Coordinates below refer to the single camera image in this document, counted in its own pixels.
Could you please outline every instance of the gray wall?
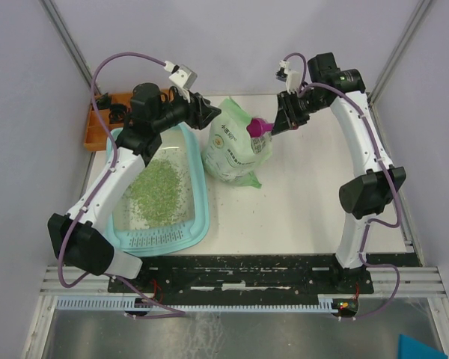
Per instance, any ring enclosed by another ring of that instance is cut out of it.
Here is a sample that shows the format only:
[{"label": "gray wall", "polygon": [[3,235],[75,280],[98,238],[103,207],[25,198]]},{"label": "gray wall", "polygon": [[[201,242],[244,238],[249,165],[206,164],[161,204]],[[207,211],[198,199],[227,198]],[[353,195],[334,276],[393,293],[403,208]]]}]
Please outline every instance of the gray wall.
[{"label": "gray wall", "polygon": [[449,295],[449,0],[436,1],[378,104],[427,264]]},{"label": "gray wall", "polygon": [[[276,93],[279,61],[334,52],[374,86],[418,0],[55,0],[90,67],[122,51],[186,64],[205,94]],[[302,68],[299,60],[294,67]],[[106,91],[138,81],[168,85],[155,64],[120,59],[103,70]]]},{"label": "gray wall", "polygon": [[36,0],[0,1],[0,358],[18,358],[52,249],[77,199],[88,92]]}]

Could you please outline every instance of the green and white plastic bag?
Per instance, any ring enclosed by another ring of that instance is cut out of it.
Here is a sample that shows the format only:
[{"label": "green and white plastic bag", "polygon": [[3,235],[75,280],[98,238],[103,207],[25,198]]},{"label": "green and white plastic bag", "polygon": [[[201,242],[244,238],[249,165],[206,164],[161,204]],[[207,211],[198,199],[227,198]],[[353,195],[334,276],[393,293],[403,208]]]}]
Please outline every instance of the green and white plastic bag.
[{"label": "green and white plastic bag", "polygon": [[251,138],[246,127],[252,116],[231,98],[219,108],[222,113],[212,121],[208,145],[201,154],[204,168],[223,182],[261,188],[253,171],[272,154],[270,133]]}]

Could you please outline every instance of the purple cable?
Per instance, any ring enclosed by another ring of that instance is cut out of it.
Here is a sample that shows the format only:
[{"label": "purple cable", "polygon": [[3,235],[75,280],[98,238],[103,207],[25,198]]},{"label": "purple cable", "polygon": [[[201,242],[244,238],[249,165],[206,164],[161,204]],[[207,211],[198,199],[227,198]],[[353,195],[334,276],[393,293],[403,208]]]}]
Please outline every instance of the purple cable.
[{"label": "purple cable", "polygon": [[133,318],[133,319],[159,319],[159,318],[177,318],[177,317],[181,317],[181,316],[185,316],[186,313],[183,312],[182,310],[178,310],[178,309],[174,309],[171,307],[167,307],[166,305],[163,305],[161,303],[158,303],[157,301],[154,301],[151,298],[148,298],[145,294],[143,294],[142,292],[140,292],[139,290],[137,290],[128,280],[126,280],[123,277],[120,277],[119,275],[115,276],[116,279],[118,279],[121,283],[123,283],[124,285],[126,285],[128,288],[130,288],[133,292],[135,292],[136,294],[138,294],[140,297],[142,297],[146,303],[145,304],[150,304],[153,305],[155,307],[160,307],[162,309],[168,310],[171,313],[168,314],[161,314],[161,315],[157,315],[157,316],[132,316],[130,314],[127,314],[126,316],[128,316],[129,318]]},{"label": "purple cable", "polygon": [[371,218],[366,223],[366,227],[364,228],[364,233],[363,233],[362,241],[361,241],[361,247],[359,248],[359,260],[361,260],[362,264],[368,268],[392,268],[396,272],[396,286],[394,287],[394,290],[392,291],[388,300],[381,307],[379,307],[378,309],[373,310],[369,313],[365,313],[362,316],[357,317],[357,318],[363,319],[363,318],[367,318],[369,316],[372,316],[374,314],[382,312],[392,302],[392,300],[394,299],[394,297],[397,294],[397,290],[399,289],[400,273],[399,273],[399,269],[396,266],[394,266],[392,264],[369,264],[366,262],[366,259],[364,258],[362,253],[364,251],[364,248],[366,247],[367,237],[369,235],[370,224],[373,222],[376,222],[376,223],[382,224],[383,226],[386,226],[389,228],[398,228],[402,222],[402,205],[400,202],[400,198],[397,195],[396,188],[394,187],[394,184],[392,182],[391,175],[389,174],[388,169],[384,166],[384,163],[382,163],[382,160],[380,160],[381,156],[380,156],[379,146],[377,145],[373,130],[371,129],[371,126],[369,124],[369,120],[366,118],[366,116],[364,115],[364,112],[361,110],[361,108],[358,106],[358,104],[356,102],[352,101],[352,99],[350,99],[345,93],[339,91],[338,89],[333,88],[332,86],[329,86],[326,84],[321,84],[321,83],[312,83],[312,84],[307,85],[306,87],[304,87],[302,89],[301,92],[299,92],[298,97],[303,97],[305,92],[311,88],[324,88],[326,90],[336,93],[339,97],[345,99],[356,110],[356,112],[358,112],[359,117],[363,120],[364,125],[366,126],[367,133],[369,134],[371,143],[373,145],[374,155],[376,156],[377,162],[379,163],[379,166],[381,167],[382,172],[384,173],[384,176],[385,176],[386,180],[388,181],[389,188],[391,189],[392,197],[394,199],[394,208],[396,209],[396,217],[397,217],[396,223],[390,224],[388,222],[381,221],[380,219],[377,219],[377,218]]},{"label": "purple cable", "polygon": [[[91,79],[91,89],[90,89],[91,105],[93,107],[93,110],[95,111],[95,114],[98,117],[98,121],[100,122],[100,125],[102,126],[103,130],[106,133],[106,136],[109,138],[110,142],[112,143],[113,157],[112,157],[112,163],[110,164],[109,168],[114,168],[114,166],[117,163],[118,148],[117,148],[116,142],[113,139],[112,134],[110,133],[110,130],[108,129],[105,121],[103,120],[103,118],[102,118],[102,116],[100,114],[100,111],[98,110],[98,105],[97,105],[97,100],[95,99],[94,89],[95,89],[95,85],[97,83],[97,76],[100,73],[101,69],[108,62],[110,62],[111,60],[114,60],[115,58],[122,58],[122,57],[125,57],[125,56],[132,56],[132,57],[136,57],[136,58],[144,58],[144,59],[152,61],[152,62],[154,62],[154,63],[156,63],[158,65],[161,65],[163,67],[165,66],[165,63],[163,61],[160,61],[160,60],[158,60],[156,58],[152,58],[151,56],[148,56],[148,55],[140,54],[140,53],[137,53],[137,52],[121,52],[121,53],[115,54],[115,55],[110,56],[109,58],[105,59],[100,65],[98,65],[97,69],[95,70],[95,74],[93,75],[93,77]],[[94,188],[94,190],[90,193],[88,198],[83,203],[83,207],[87,207],[87,206],[90,205],[90,202],[93,200],[93,198],[95,197],[97,192],[102,188],[103,184],[106,182],[106,180],[108,179],[108,177],[110,176],[111,173],[112,172],[110,170],[105,172],[105,174],[103,175],[102,179],[98,182],[98,185]],[[85,212],[82,209],[80,209],[78,214],[76,215],[75,219],[73,219],[72,224],[70,225],[70,228],[68,228],[68,231],[65,234],[64,240],[61,243],[60,254],[58,255],[58,280],[60,281],[60,284],[63,287],[65,287],[65,288],[73,288],[83,278],[85,278],[87,275],[89,275],[89,273],[84,273],[78,279],[73,281],[72,283],[67,283],[65,281],[65,279],[64,279],[64,276],[63,276],[63,264],[64,264],[65,250],[67,248],[68,241],[70,240],[71,233],[75,229],[75,226],[78,223],[79,219],[82,217],[83,213],[85,213]],[[161,307],[163,309],[166,309],[166,310],[169,310],[169,311],[173,312],[173,314],[164,314],[162,316],[148,316],[146,319],[168,318],[168,317],[171,317],[171,316],[184,316],[185,315],[185,312],[182,312],[181,310],[175,310],[173,308],[166,307],[163,304],[157,303],[157,302],[153,301],[152,299],[149,299],[146,295],[144,295],[143,293],[139,292],[130,282],[128,282],[124,278],[118,277],[118,276],[117,276],[117,278],[119,280],[121,280],[124,284],[126,284],[133,292],[137,293],[143,299],[148,301],[150,304],[156,305],[157,307]]]},{"label": "purple cable", "polygon": [[283,61],[288,61],[289,58],[292,58],[293,56],[299,56],[302,59],[302,63],[304,65],[303,71],[302,71],[302,80],[301,80],[301,86],[304,86],[305,78],[306,78],[306,70],[308,69],[308,65],[306,64],[306,58],[305,56],[300,52],[291,52],[289,55],[286,55],[283,59]]}]

